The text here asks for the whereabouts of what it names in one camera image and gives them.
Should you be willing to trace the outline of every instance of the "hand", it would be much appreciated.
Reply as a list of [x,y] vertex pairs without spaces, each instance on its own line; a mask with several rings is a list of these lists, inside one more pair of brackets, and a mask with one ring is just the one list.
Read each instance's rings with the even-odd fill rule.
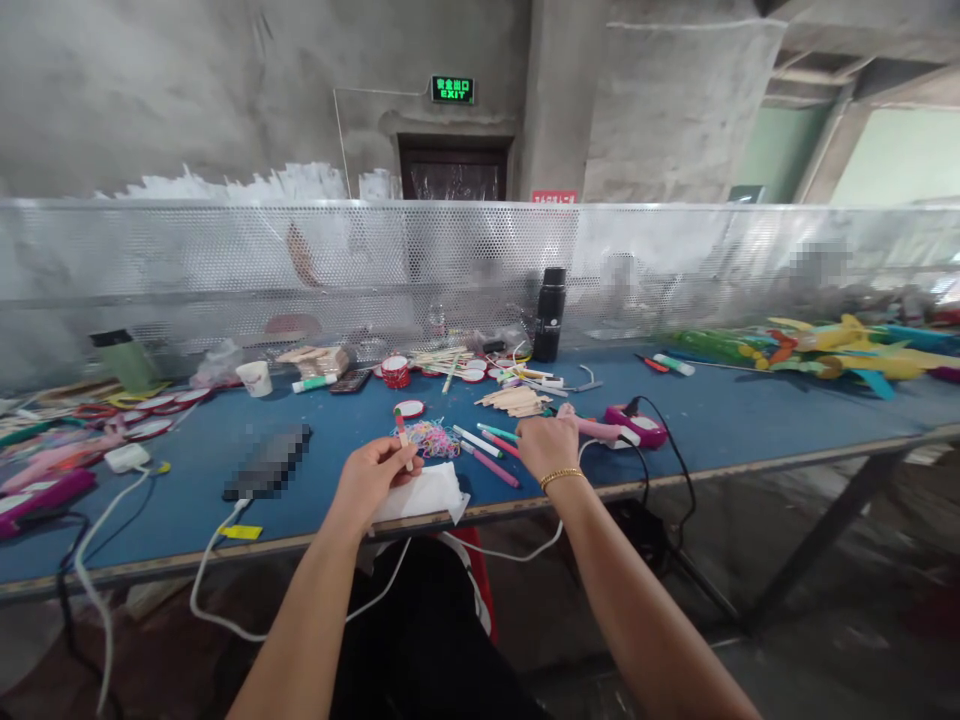
[[[405,466],[411,460],[413,472],[408,472]],[[406,485],[422,469],[417,446],[411,443],[401,449],[399,438],[379,438],[357,448],[343,465],[329,516],[345,523],[348,531],[362,535],[373,524],[390,488]]]
[[557,470],[580,467],[580,434],[573,420],[527,418],[517,425],[517,435],[520,459],[537,481]]

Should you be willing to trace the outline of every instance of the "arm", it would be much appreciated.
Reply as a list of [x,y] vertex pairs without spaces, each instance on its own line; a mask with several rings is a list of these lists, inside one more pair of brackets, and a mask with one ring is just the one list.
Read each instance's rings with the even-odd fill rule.
[[[294,573],[280,611],[228,720],[325,718],[333,700],[340,643],[363,534],[391,487],[419,475],[417,448],[396,438],[356,450],[336,497]],[[413,473],[404,465],[413,458]]]
[[[579,467],[568,420],[523,420],[524,465],[538,480]],[[560,477],[547,495],[566,527],[590,607],[613,659],[653,718],[759,718],[746,694],[650,572],[583,476]]]

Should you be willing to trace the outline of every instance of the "blue table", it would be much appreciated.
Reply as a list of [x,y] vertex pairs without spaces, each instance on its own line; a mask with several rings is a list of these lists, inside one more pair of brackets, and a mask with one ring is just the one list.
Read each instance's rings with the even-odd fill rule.
[[[639,362],[634,350],[565,352],[551,370],[577,386],[588,379],[578,368],[585,364],[603,381],[603,387],[569,398],[587,417],[602,417],[608,405],[627,402],[634,395],[653,400],[695,481],[858,455],[895,460],[896,453],[907,449],[960,438],[960,390],[931,378],[901,385],[897,398],[884,402],[849,387],[787,373],[698,366],[689,378],[661,375]],[[172,471],[132,493],[98,533],[87,557],[95,581],[109,584],[194,571],[213,530],[230,512],[231,505],[220,498],[224,482],[241,466],[253,443],[291,425],[313,427],[309,452],[279,498],[256,501],[244,512],[243,524],[264,528],[260,540],[225,541],[216,560],[293,552],[308,544],[330,506],[347,455],[390,433],[392,408],[400,400],[423,400],[424,417],[442,417],[447,425],[475,429],[483,422],[510,430],[515,426],[506,413],[474,405],[496,389],[492,381],[470,385],[455,380],[446,396],[441,394],[442,384],[442,379],[414,374],[404,390],[389,390],[371,378],[355,395],[324,390],[294,395],[286,386],[266,400],[251,398],[242,389],[219,393],[175,432],[145,443],[155,464],[166,460]],[[561,402],[557,398],[554,406]],[[647,451],[645,457],[652,487],[684,481],[669,445]],[[883,461],[880,466],[886,464],[891,463]],[[512,457],[505,465],[521,481],[520,489],[507,486],[469,456],[458,458],[455,465],[462,489],[472,496],[465,524],[530,512],[548,503],[534,478]],[[592,446],[584,453],[583,467],[604,500],[643,489],[641,466],[632,451]],[[136,477],[117,477],[106,467],[98,474],[98,489],[76,504],[91,518]],[[863,487],[852,482],[855,501],[845,501],[846,505],[862,508],[881,481],[864,481]],[[841,531],[856,514],[850,507],[842,514]],[[385,537],[435,531],[444,524],[449,524],[446,513],[383,523],[376,529]],[[75,532],[71,521],[58,521],[0,543],[0,601],[51,595],[57,562]]]

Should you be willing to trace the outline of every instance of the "metal mesh barrier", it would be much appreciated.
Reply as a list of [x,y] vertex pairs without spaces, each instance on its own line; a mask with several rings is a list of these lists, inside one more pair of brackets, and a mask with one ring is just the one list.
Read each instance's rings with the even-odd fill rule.
[[960,272],[960,211],[321,201],[0,203],[0,386],[77,379],[125,327],[166,372],[226,337],[304,330],[361,359],[529,324],[568,268],[565,345],[777,312]]

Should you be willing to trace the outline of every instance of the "green wall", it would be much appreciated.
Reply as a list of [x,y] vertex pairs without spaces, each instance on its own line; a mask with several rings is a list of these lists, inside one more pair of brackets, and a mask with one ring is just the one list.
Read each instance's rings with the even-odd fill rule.
[[764,185],[765,203],[793,202],[829,113],[829,106],[760,108],[734,185]]
[[960,195],[960,112],[875,110],[832,205],[899,205]]

